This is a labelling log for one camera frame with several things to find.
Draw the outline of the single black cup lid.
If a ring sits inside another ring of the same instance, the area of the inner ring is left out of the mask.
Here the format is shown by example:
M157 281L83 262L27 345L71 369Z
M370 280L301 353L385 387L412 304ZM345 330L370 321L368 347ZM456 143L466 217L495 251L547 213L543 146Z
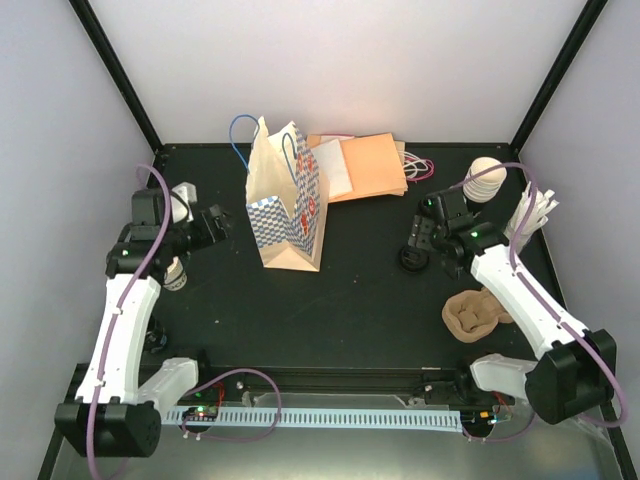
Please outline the single black cup lid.
M399 266L407 273L423 272L429 265L430 254L423 249L405 245L398 252Z

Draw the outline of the blue checkered paper bag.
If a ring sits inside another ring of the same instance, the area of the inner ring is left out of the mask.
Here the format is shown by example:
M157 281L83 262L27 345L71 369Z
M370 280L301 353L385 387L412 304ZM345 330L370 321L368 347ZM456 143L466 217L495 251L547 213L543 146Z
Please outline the blue checkered paper bag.
M318 272L321 267L329 180L304 135L291 122L271 134L263 117L240 114L230 123L254 123L246 169L245 208L266 268Z

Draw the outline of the jar of wrapped straws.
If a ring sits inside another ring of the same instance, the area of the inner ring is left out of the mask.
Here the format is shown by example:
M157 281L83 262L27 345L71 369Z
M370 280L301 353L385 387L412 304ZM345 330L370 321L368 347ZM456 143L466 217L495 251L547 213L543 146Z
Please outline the jar of wrapped straws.
M531 203L531 186L531 183L527 184L516 209L503 229L504 235L517 254L521 253L533 234L547 223L548 214L559 204L553 190L537 191L533 209L527 213Z

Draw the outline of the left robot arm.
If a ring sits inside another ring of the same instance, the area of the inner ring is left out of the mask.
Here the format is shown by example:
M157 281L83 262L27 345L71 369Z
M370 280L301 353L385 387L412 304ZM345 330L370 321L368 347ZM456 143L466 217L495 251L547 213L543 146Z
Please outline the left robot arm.
M142 354L162 348L166 337L152 313L162 290L185 286L184 262L228 236L218 206L199 208L193 184L168 196L143 189L131 198L132 220L106 256L106 301L94 352L72 399L57 406L55 425L80 455L148 457L159 443L162 418L187 393L207 397L213 372L195 360L170 358L148 380L139 380Z

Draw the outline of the white paper cup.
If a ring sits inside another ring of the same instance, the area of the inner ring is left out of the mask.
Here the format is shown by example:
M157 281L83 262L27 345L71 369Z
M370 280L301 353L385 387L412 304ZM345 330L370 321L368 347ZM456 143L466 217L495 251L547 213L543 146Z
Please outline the white paper cup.
M163 288L168 291L178 291L187 283L185 267L179 257L174 257L172 263L167 267Z

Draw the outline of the stack of paper cups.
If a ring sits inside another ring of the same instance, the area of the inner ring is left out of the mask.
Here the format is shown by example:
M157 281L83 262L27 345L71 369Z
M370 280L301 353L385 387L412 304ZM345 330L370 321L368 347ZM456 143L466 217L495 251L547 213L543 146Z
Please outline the stack of paper cups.
M501 162L492 157L475 159L467 172L463 185L465 197L475 203L484 204L493 199L507 177Z

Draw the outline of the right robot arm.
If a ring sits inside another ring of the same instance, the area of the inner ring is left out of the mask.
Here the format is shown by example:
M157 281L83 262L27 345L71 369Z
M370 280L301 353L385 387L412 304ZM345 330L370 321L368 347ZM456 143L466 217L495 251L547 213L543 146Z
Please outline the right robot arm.
M461 189L428 194L419 203L400 258L419 271L436 255L453 278L471 275L505 308L528 341L532 361L490 354L454 379L457 396L476 403L490 391L528 402L555 425L612 399L616 343L563 309L510 252L504 234L468 209Z

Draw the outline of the brown cardboard cup carrier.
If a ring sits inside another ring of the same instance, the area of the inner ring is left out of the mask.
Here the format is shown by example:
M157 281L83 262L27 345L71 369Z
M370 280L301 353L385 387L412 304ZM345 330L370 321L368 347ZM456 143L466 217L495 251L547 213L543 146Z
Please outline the brown cardboard cup carrier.
M442 309L442 319L460 342L474 343L491 334L499 324L511 324L512 316L486 288L465 290L450 297Z

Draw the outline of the stack of orange paper bags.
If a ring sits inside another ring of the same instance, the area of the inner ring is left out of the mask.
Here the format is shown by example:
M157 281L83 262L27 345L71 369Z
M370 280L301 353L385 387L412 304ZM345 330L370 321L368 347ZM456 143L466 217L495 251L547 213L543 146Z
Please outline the stack of orange paper bags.
M434 163L383 133L364 137L310 134L307 144L329 179L331 203L374 196L402 196L408 185L435 173Z

